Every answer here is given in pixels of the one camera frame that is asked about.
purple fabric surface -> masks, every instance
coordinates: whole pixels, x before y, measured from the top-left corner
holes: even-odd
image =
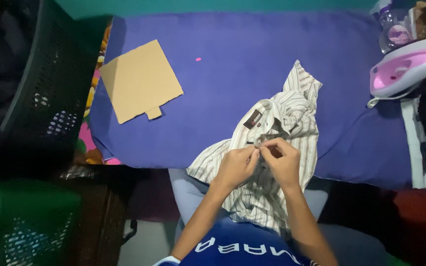
[[[315,175],[402,187],[411,170],[399,102],[366,107],[370,68],[383,57],[379,33],[371,16],[347,12],[115,17],[105,63],[157,39],[185,94],[161,106],[160,118],[143,114],[118,124],[101,79],[90,110],[92,136],[104,155],[128,166],[185,168],[230,138],[258,100],[280,92],[299,59],[323,83]]]

shirt sleeve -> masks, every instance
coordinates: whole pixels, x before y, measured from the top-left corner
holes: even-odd
[[[153,266],[178,266],[180,261],[173,256],[168,256],[166,258],[161,259]]]

green laundry basket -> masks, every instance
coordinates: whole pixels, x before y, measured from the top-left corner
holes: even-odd
[[[36,180],[0,182],[0,265],[60,266],[80,196]]]

